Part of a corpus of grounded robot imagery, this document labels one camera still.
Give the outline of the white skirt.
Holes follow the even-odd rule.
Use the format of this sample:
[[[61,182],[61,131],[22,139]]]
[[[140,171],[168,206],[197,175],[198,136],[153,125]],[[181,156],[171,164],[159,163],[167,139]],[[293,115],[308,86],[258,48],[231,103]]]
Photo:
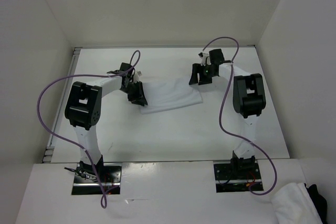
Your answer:
[[[166,82],[146,82],[143,88],[147,105],[140,107],[141,114],[175,110],[203,102],[201,93],[189,85],[187,77]]]

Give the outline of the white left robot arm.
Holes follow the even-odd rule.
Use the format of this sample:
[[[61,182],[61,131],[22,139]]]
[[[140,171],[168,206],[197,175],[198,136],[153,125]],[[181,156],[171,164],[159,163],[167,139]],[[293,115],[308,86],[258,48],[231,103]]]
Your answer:
[[[65,108],[65,118],[73,127],[80,145],[81,158],[76,173],[81,177],[86,174],[93,182],[102,180],[105,171],[96,130],[102,98],[113,91],[122,91],[132,104],[148,104],[143,84],[133,65],[123,62],[120,69],[109,73],[116,76],[88,83],[74,82]]]

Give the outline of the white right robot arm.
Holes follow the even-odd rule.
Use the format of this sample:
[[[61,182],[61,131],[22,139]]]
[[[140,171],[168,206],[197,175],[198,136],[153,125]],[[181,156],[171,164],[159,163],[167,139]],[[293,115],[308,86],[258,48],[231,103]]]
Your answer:
[[[233,60],[226,60],[221,49],[213,49],[208,53],[200,52],[201,63],[192,65],[190,85],[211,84],[214,77],[222,77],[228,81],[228,86],[219,111],[221,130],[240,140],[233,150],[230,159],[230,173],[235,178],[243,178],[255,167],[254,141],[256,123],[266,107],[265,88],[262,75],[249,73],[235,67]],[[232,89],[232,104],[239,115],[240,133],[231,133],[224,129],[222,115],[229,90]]]

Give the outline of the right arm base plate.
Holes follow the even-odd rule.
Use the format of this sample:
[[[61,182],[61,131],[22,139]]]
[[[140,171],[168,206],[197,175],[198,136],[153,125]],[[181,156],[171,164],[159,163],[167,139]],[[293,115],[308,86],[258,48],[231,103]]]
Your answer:
[[[264,189],[258,163],[250,170],[235,173],[229,161],[214,162],[213,169],[217,193],[245,192],[249,191],[249,186],[256,192]]]

